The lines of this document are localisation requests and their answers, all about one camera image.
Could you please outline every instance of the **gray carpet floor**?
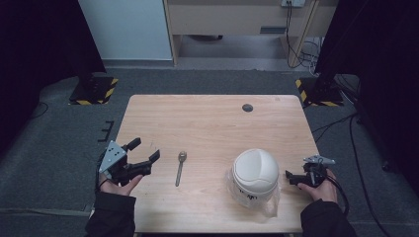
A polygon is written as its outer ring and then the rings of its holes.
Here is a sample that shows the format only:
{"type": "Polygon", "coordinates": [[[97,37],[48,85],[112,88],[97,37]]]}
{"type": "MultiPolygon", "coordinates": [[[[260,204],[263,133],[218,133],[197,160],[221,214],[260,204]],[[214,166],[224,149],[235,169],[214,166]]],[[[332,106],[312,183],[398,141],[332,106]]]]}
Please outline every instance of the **gray carpet floor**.
{"type": "MultiPolygon", "coordinates": [[[[115,139],[129,97],[135,94],[298,95],[295,80],[307,72],[110,69],[120,79],[105,105],[73,106],[68,98],[76,78],[46,87],[34,118],[0,161],[0,236],[83,236],[94,202],[95,168],[107,142],[102,129],[114,121],[115,139]],[[73,210],[81,216],[9,213],[10,208],[73,210]]],[[[344,107],[304,109],[311,130],[355,112],[344,107]]],[[[419,200],[403,176],[381,169],[365,128],[353,122],[354,140],[372,207],[391,236],[419,236],[419,200]]],[[[321,131],[313,133],[317,139],[321,131]]],[[[350,222],[359,236],[383,236],[366,203],[351,144],[349,120],[336,123],[317,141],[322,156],[333,158],[338,181],[349,203],[350,222]]]]}

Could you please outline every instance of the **light wood tabletop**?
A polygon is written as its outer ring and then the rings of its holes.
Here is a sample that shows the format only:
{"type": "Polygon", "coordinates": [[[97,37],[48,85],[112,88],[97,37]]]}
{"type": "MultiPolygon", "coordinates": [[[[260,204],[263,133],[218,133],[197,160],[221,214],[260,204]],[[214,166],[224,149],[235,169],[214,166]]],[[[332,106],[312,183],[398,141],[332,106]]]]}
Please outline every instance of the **light wood tabletop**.
{"type": "Polygon", "coordinates": [[[135,232],[273,233],[300,232],[300,212],[311,202],[289,185],[285,170],[303,174],[302,158],[317,154],[296,96],[135,95],[126,108],[117,144],[140,137],[129,163],[161,157],[131,195],[135,232]],[[244,112],[249,104],[252,112],[244,112]],[[224,175],[243,151],[268,151],[280,167],[278,216],[266,217],[240,205],[224,175]],[[187,152],[179,187],[178,155],[187,152]]]}

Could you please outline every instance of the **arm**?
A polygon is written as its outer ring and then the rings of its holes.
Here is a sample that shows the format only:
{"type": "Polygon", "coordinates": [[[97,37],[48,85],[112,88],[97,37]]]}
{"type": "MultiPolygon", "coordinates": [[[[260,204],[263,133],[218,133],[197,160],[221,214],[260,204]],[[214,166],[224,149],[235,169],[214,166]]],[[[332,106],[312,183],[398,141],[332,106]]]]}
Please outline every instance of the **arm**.
{"type": "MultiPolygon", "coordinates": [[[[327,175],[336,180],[330,170],[327,170],[327,175]]],[[[316,189],[305,184],[298,184],[298,187],[308,192],[314,199],[314,202],[301,213],[301,227],[304,237],[357,236],[338,205],[336,187],[330,181],[324,180],[316,189]]]]}
{"type": "Polygon", "coordinates": [[[141,178],[142,176],[137,176],[123,187],[110,181],[103,183],[101,191],[96,194],[95,212],[85,227],[87,237],[133,236],[133,208],[136,198],[129,195],[141,178]]]}

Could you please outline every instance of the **white power strip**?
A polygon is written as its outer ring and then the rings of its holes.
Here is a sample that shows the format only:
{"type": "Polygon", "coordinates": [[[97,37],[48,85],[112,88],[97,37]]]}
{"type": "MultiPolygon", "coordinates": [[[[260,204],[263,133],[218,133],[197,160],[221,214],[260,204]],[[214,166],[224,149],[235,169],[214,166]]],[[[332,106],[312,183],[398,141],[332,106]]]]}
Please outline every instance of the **white power strip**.
{"type": "Polygon", "coordinates": [[[289,7],[290,6],[289,2],[291,2],[293,7],[297,7],[297,8],[301,8],[305,4],[305,0],[283,0],[283,2],[281,3],[281,6],[289,7]]]}

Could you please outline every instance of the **silver metal bracket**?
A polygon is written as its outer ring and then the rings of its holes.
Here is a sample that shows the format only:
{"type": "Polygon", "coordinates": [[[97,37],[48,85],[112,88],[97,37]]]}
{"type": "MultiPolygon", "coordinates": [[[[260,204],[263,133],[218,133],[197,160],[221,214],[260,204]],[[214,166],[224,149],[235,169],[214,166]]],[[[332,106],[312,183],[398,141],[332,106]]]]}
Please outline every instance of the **silver metal bracket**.
{"type": "Polygon", "coordinates": [[[110,176],[108,169],[120,161],[124,156],[126,156],[126,152],[112,140],[107,147],[105,157],[99,168],[99,173],[104,173],[107,177],[110,176]]]}
{"type": "Polygon", "coordinates": [[[335,165],[335,160],[323,157],[321,155],[313,155],[307,158],[302,159],[306,163],[322,163],[324,165],[335,165]]]}

